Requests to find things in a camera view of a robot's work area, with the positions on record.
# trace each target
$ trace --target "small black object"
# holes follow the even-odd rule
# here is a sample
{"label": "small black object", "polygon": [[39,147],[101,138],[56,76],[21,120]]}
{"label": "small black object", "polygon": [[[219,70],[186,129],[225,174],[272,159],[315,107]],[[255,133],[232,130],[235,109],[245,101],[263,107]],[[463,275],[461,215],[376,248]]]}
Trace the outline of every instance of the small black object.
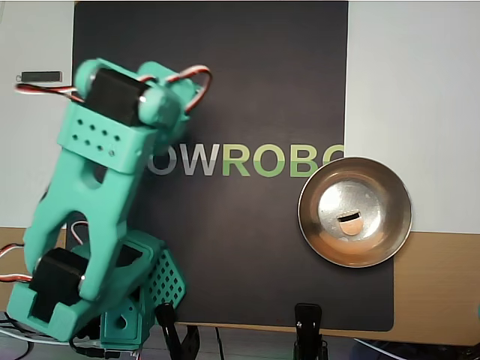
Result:
{"label": "small black object", "polygon": [[37,293],[31,315],[50,322],[55,306],[76,304],[80,300],[78,286],[89,261],[57,247],[43,255],[28,287]]}
{"label": "small black object", "polygon": [[127,126],[144,125],[138,118],[140,96],[149,86],[110,69],[95,75],[84,106]]}
{"label": "small black object", "polygon": [[297,341],[293,350],[294,360],[328,360],[326,341],[320,334],[322,308],[317,304],[297,304],[295,321]]}
{"label": "small black object", "polygon": [[61,71],[23,71],[20,75],[21,83],[60,83]]}
{"label": "small black object", "polygon": [[194,360],[200,349],[200,333],[196,326],[188,325],[187,334],[180,344],[175,329],[176,314],[172,303],[157,306],[155,316],[163,329],[166,346],[172,360]]}
{"label": "small black object", "polygon": [[122,354],[119,351],[115,350],[105,350],[98,347],[79,347],[75,345],[74,339],[70,339],[68,342],[70,347],[79,355],[86,356],[88,358],[99,358],[99,359],[120,359]]}

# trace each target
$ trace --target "stainless steel bowl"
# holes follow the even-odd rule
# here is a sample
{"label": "stainless steel bowl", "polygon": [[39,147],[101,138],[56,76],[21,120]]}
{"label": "stainless steel bowl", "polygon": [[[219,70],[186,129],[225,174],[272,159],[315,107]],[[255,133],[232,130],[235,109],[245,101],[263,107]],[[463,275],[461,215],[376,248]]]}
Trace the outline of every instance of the stainless steel bowl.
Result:
{"label": "stainless steel bowl", "polygon": [[298,222],[321,257],[364,268],[400,250],[410,233],[412,206],[403,182],[388,167],[345,157],[307,180],[298,201]]}

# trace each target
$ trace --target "black clamp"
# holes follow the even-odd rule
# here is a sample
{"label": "black clamp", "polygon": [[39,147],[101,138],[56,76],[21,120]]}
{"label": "black clamp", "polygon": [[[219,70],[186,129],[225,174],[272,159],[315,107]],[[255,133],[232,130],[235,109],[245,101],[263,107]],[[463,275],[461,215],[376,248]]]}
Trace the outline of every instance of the black clamp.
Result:
{"label": "black clamp", "polygon": [[176,314],[171,303],[165,303],[155,309],[157,321],[163,329],[166,346],[172,360],[195,360],[200,349],[200,333],[193,325],[187,326],[187,334],[180,343],[175,329]]}
{"label": "black clamp", "polygon": [[293,350],[294,360],[328,360],[327,343],[320,334],[322,308],[316,304],[297,304],[295,323],[297,341]]}

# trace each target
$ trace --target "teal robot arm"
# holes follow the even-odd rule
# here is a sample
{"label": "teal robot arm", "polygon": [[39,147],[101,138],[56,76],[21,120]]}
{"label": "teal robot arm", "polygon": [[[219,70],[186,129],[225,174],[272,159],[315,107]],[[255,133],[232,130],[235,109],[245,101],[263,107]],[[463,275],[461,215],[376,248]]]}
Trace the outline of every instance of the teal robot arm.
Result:
{"label": "teal robot arm", "polygon": [[[133,350],[153,324],[152,309],[177,305],[185,284],[162,241],[128,229],[128,212],[149,157],[184,133],[204,89],[154,62],[134,73],[103,59],[84,62],[74,85],[84,101],[67,108],[52,181],[25,231],[33,278],[15,285],[7,312],[60,341],[101,315],[103,344]],[[72,212],[85,215],[90,241],[71,253],[54,249]]]}

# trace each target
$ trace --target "green letters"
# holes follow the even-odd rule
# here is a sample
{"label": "green letters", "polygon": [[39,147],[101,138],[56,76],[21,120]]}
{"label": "green letters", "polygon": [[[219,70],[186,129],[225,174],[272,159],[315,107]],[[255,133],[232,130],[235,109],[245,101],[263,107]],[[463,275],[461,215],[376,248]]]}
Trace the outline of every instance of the green letters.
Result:
{"label": "green letters", "polygon": [[[273,170],[265,170],[262,168],[262,155],[268,150],[274,152],[277,156],[277,166]],[[253,154],[253,167],[255,168],[256,172],[259,173],[259,175],[265,176],[266,178],[273,178],[284,170],[285,154],[282,149],[276,145],[262,145],[255,151],[255,154]]]}
{"label": "green letters", "polygon": [[[231,157],[232,150],[239,150],[241,157]],[[247,169],[245,169],[244,162],[250,157],[250,150],[242,144],[223,144],[223,176],[230,176],[230,164],[237,167],[242,176],[250,176]]]}
{"label": "green letters", "polygon": [[326,165],[332,161],[332,155],[334,152],[344,152],[344,148],[345,147],[343,145],[332,145],[327,148],[323,153],[323,165]]}
{"label": "green letters", "polygon": [[[299,152],[308,152],[306,157],[299,157]],[[317,149],[312,145],[291,145],[290,146],[290,176],[293,178],[307,178],[318,169],[317,163],[314,161],[317,156]],[[299,164],[307,164],[310,169],[308,171],[299,171]]]}

